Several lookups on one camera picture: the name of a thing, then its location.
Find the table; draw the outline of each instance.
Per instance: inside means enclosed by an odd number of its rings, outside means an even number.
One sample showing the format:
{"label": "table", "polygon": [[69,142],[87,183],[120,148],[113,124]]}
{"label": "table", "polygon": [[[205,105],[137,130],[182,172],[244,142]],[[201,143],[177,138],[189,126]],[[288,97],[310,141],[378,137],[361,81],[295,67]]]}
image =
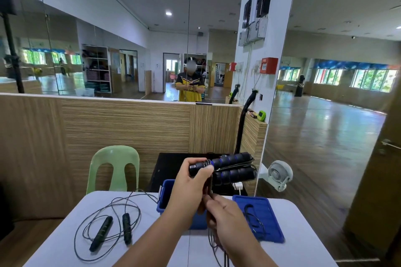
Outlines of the table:
{"label": "table", "polygon": [[[219,158],[222,154],[216,153],[159,153],[156,165],[153,169],[150,183],[145,191],[159,192],[159,188],[165,180],[175,179],[181,164],[187,157],[206,157],[208,159]],[[221,195],[239,194],[232,185],[214,187],[214,193]],[[245,188],[241,191],[242,195],[248,195]]]}
{"label": "table", "polygon": [[[129,194],[129,192],[95,191],[86,195],[24,266],[88,266],[88,263],[81,262],[74,254],[73,239],[77,227],[87,216],[110,203],[113,198],[126,197]],[[134,201],[141,209],[142,219],[138,227],[133,231],[133,242],[137,241],[159,217],[159,214],[156,212],[156,203],[146,195],[136,196],[134,197]],[[262,242],[261,244],[263,249],[272,257],[279,267],[338,267],[293,203],[284,199],[269,199],[269,201],[284,237],[286,238],[286,242],[284,244]],[[121,218],[123,206],[116,207],[116,210]],[[133,208],[128,207],[127,211],[130,213],[131,219],[136,217],[137,212],[134,212]],[[91,235],[93,234],[94,236],[97,233],[102,223],[103,220],[100,220],[93,224]],[[117,223],[113,224],[109,234],[117,233],[118,230]],[[77,240],[77,249],[81,256],[91,258],[89,252],[90,243],[83,238]],[[110,245],[110,242],[104,243],[97,255],[104,253],[108,245]],[[124,244],[123,238],[121,238],[108,255],[90,265],[103,267],[112,266],[126,250],[127,247]],[[220,263],[223,264],[223,253],[221,250],[217,251],[217,257]],[[179,240],[168,266],[217,267],[218,264],[208,242],[207,231],[186,231]]]}

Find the blue lid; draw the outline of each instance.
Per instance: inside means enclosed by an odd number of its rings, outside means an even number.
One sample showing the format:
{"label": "blue lid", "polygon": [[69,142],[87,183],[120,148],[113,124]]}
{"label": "blue lid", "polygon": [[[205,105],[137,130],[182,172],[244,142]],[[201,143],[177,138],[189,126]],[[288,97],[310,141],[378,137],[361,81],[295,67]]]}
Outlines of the blue lid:
{"label": "blue lid", "polygon": [[233,201],[238,204],[245,215],[256,239],[284,243],[284,235],[267,198],[234,195]]}

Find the door handle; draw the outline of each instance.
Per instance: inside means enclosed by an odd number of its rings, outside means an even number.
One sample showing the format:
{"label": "door handle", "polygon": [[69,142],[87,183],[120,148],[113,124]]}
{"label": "door handle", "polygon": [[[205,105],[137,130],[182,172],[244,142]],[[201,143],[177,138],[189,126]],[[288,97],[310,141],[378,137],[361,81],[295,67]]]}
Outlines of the door handle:
{"label": "door handle", "polygon": [[389,140],[382,140],[381,143],[382,143],[384,146],[390,146],[390,147],[396,148],[396,149],[398,149],[398,150],[401,150],[400,147],[398,147],[398,146],[396,146],[396,145],[393,145]]}

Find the white round device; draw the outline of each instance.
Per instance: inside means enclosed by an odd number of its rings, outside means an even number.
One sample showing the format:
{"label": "white round device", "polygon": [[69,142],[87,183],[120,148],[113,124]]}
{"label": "white round device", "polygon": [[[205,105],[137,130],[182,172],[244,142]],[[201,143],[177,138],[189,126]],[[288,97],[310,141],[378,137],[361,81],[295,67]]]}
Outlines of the white round device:
{"label": "white round device", "polygon": [[287,183],[292,180],[293,172],[289,164],[282,160],[275,160],[268,168],[267,182],[278,192],[287,188]]}

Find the person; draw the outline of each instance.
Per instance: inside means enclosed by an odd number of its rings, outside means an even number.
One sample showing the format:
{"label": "person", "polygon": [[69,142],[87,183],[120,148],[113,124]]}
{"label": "person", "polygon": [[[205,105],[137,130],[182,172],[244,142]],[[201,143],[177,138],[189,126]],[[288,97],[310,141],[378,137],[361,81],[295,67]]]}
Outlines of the person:
{"label": "person", "polygon": [[204,80],[202,75],[196,72],[197,63],[188,60],[187,72],[179,73],[176,79],[176,89],[180,91],[180,102],[201,102],[204,93]]}
{"label": "person", "polygon": [[189,176],[189,165],[205,160],[184,160],[165,211],[114,267],[167,266],[178,240],[190,227],[193,215],[205,209],[208,227],[235,267],[277,267],[255,239],[235,202],[220,195],[203,194],[204,183],[212,175],[213,166],[200,169],[193,179]]}
{"label": "person", "polygon": [[295,97],[302,97],[303,86],[305,85],[305,76],[302,74],[299,77],[299,81],[297,84],[297,89],[295,90]]}

